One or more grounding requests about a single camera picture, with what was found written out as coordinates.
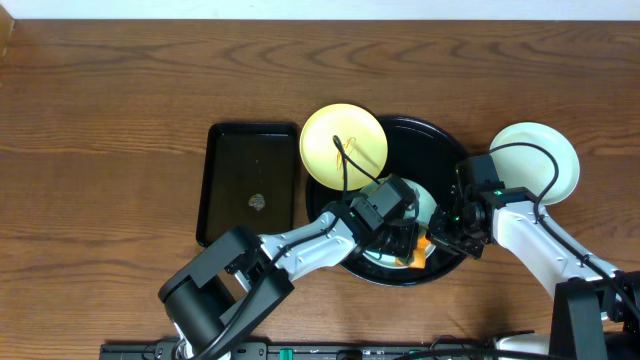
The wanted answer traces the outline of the green and orange sponge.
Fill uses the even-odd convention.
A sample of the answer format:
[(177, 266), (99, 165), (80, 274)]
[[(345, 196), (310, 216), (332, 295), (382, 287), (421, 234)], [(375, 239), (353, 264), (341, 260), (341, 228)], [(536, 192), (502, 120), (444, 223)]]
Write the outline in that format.
[(427, 258), (434, 250), (435, 246), (431, 241), (425, 235), (421, 235), (417, 239), (416, 247), (412, 255), (406, 259), (397, 258), (395, 264), (403, 268), (424, 269)]

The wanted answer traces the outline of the light blue plate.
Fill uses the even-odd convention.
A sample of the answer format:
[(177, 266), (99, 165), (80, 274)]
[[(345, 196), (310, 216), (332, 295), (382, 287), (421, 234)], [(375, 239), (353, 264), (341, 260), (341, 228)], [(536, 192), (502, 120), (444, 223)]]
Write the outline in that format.
[[(437, 204), (434, 198), (431, 196), (431, 194), (428, 191), (426, 191), (421, 185), (406, 178), (404, 178), (403, 180), (415, 191), (416, 197), (418, 200), (418, 208), (419, 208), (418, 215), (415, 215), (414, 210), (408, 211), (405, 214), (405, 219), (415, 218), (416, 223), (420, 224), (420, 232), (418, 237), (421, 235), (426, 236), (428, 222), (431, 219), (431, 216), (434, 213)], [(408, 268), (397, 266), (395, 264), (395, 259), (389, 256), (384, 256), (381, 260), (377, 260), (372, 256), (369, 250), (364, 252), (364, 258), (369, 260), (373, 264), (376, 264), (383, 268), (387, 268), (391, 270), (408, 269)]]
[[(544, 124), (521, 122), (501, 130), (491, 142), (490, 149), (516, 142), (543, 148), (558, 164), (558, 178), (542, 198), (543, 205), (557, 204), (573, 193), (580, 178), (580, 163), (576, 150), (564, 135)], [(549, 157), (529, 146), (504, 148), (491, 156), (498, 176), (507, 188), (525, 187), (539, 195), (555, 174)]]

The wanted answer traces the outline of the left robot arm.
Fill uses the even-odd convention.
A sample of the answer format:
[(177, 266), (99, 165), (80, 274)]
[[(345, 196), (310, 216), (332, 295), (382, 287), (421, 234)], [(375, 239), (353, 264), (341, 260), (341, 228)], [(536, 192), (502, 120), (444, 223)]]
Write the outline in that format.
[(170, 278), (158, 297), (188, 359), (220, 359), (293, 291), (294, 281), (341, 263), (389, 225), (414, 225), (416, 205), (384, 210), (360, 197), (332, 202), (315, 221), (277, 235), (224, 233)]

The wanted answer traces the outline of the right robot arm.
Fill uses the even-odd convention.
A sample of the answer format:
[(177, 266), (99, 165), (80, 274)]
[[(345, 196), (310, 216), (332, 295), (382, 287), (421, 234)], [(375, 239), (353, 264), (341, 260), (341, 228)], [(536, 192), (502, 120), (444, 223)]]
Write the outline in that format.
[(587, 250), (526, 183), (459, 173), (451, 197), (451, 204), (435, 206), (430, 215), (429, 239), (443, 250), (474, 258), (489, 244), (506, 249), (553, 302), (548, 336), (503, 336), (494, 343), (494, 357), (638, 358), (638, 273), (624, 272)]

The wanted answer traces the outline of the yellow plate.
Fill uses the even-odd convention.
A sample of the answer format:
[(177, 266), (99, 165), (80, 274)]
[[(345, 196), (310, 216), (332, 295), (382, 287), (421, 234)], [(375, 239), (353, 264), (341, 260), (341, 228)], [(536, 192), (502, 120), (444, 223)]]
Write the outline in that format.
[(352, 104), (331, 104), (305, 122), (299, 152), (307, 172), (318, 183), (353, 191), (382, 173), (388, 141), (381, 123), (369, 111)]

